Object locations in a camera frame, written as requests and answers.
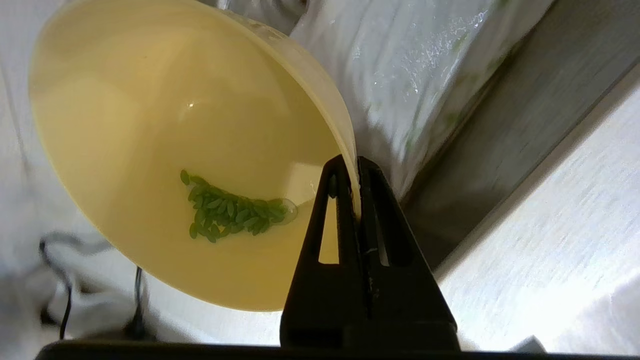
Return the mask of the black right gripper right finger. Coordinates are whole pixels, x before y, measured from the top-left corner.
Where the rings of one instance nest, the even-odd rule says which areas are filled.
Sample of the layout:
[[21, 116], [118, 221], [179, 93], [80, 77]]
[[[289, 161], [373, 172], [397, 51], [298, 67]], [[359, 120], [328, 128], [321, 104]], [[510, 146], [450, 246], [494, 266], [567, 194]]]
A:
[[459, 351], [457, 322], [382, 169], [358, 162], [364, 339], [379, 349]]

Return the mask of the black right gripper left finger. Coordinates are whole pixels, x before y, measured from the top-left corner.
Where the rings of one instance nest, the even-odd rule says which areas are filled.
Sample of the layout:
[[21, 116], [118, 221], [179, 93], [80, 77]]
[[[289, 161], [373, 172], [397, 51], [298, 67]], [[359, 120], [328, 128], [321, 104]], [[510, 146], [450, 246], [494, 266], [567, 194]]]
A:
[[[319, 260], [329, 199], [336, 201], [337, 264]], [[367, 317], [363, 275], [349, 175], [345, 160], [338, 155], [322, 169], [281, 315], [281, 346], [344, 347], [350, 328]]]

